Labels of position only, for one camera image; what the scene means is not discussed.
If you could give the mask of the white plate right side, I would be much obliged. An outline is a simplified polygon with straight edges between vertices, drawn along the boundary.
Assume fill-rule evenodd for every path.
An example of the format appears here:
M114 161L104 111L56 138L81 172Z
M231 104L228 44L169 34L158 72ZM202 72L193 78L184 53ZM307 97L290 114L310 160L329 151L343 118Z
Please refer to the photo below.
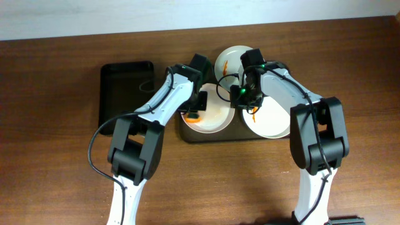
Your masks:
M256 114L242 110L245 125L263 138L278 139L290 133L290 115L271 97L263 99Z

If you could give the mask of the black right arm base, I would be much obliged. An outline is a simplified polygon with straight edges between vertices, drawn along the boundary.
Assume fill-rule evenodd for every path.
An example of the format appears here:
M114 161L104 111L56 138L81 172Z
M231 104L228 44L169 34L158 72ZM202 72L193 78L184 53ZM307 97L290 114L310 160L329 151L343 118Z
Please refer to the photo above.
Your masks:
M366 220L363 217L348 216L348 217L334 217L332 219L328 218L327 214L313 212L307 219L300 223L295 214L292 215L291 221L292 225L300 224L322 224L322 225L366 225Z

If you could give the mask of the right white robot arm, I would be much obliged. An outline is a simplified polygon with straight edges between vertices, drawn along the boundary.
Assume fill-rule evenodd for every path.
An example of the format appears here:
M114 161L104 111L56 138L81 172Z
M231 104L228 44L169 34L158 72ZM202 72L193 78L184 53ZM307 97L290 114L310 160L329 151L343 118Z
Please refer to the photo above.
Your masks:
M240 57L240 85L230 88L231 106L256 114L265 97L273 98L289 115L289 147L300 169L299 197L293 224L335 224L328 217L331 183L349 153L343 106L306 89L279 61L267 62L259 49Z

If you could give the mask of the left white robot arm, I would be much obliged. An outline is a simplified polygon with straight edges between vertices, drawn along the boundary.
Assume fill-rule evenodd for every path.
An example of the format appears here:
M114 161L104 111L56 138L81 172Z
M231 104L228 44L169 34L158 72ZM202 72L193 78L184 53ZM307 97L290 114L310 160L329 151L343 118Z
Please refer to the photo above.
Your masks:
M116 119L107 161L114 192L108 224L134 224L144 185L155 173L162 153L164 129L175 112L205 111L201 86L213 76L210 60L195 54L188 65L166 69L155 95L133 113Z

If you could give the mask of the white plate with stain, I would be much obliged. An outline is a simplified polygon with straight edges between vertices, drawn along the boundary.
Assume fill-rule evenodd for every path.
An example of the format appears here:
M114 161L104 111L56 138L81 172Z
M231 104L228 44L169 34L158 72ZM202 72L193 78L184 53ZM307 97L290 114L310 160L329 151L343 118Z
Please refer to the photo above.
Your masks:
M228 76L229 74L238 74L241 76L244 72L244 68L241 62L241 56L248 50L251 50L248 46L232 46L225 49L216 59L214 65L214 73L217 81L222 88L230 91L232 85L241 85L242 78L235 78L234 76Z

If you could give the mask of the pinkish white plate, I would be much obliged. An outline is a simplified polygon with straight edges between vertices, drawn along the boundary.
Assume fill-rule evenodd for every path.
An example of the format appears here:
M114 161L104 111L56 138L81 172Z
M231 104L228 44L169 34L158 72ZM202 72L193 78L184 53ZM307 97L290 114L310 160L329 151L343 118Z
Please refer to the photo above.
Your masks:
M206 110L198 111L197 119L189 119L188 113L181 115L183 122L199 133L211 134L222 131L233 120L235 109L217 95L215 84L204 84L200 91L207 92Z

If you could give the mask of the green and orange sponge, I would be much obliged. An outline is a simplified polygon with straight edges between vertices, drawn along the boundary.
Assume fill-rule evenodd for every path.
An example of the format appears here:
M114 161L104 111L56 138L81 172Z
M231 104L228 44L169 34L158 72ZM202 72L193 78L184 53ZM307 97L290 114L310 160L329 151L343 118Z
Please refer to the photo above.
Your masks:
M201 116L196 112L185 114L183 118L186 123L198 123L202 120Z

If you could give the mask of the small black tray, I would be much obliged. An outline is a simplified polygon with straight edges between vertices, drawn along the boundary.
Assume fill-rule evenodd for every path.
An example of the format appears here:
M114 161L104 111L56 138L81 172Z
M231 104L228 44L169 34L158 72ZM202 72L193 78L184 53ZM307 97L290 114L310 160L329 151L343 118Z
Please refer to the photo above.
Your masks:
M105 64L101 68L98 124L147 103L156 92L154 78L151 61Z

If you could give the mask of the large brown tray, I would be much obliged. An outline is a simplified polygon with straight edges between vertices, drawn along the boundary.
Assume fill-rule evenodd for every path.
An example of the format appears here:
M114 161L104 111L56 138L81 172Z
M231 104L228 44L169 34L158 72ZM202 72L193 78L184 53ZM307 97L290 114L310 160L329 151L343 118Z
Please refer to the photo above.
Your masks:
M218 81L215 74L212 75L206 82L217 85ZM229 98L229 93L222 87L216 92L217 95L224 98ZM209 142L221 142L221 141L246 141L253 139L263 139L265 137L258 136L252 132L244 123L242 110L235 109L234 117L227 127L222 131L204 134L196 132L189 128L181 118L181 113L176 115L176 127L179 131L181 139L187 143L209 143Z

